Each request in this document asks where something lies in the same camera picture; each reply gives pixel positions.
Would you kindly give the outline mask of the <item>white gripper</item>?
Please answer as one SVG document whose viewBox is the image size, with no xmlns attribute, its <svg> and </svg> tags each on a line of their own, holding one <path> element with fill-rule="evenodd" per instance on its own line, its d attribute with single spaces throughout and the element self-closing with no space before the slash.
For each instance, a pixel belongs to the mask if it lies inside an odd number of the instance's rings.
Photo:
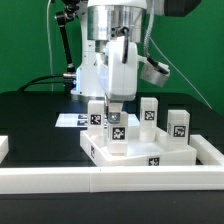
<svg viewBox="0 0 224 224">
<path fill-rule="evenodd" d="M 110 99 L 107 101 L 109 122 L 119 122 L 122 102 L 132 101 L 137 91 L 138 50 L 124 36 L 109 41 L 104 53 L 97 54 L 99 82 Z"/>
</svg>

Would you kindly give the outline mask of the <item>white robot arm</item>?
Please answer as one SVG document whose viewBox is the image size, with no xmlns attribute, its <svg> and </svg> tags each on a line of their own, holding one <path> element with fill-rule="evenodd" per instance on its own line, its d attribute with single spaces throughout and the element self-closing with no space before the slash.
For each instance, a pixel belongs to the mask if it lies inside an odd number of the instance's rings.
<svg viewBox="0 0 224 224">
<path fill-rule="evenodd" d="M 200 3 L 201 0 L 82 0 L 82 62 L 73 93 L 82 98 L 103 98 L 109 122 L 118 123 L 123 103 L 136 96 L 141 60 L 163 77 L 169 75 L 167 66 L 148 53 L 138 55 L 137 44 L 149 45 L 153 27 L 153 21 L 145 18 L 184 17 Z"/>
</svg>

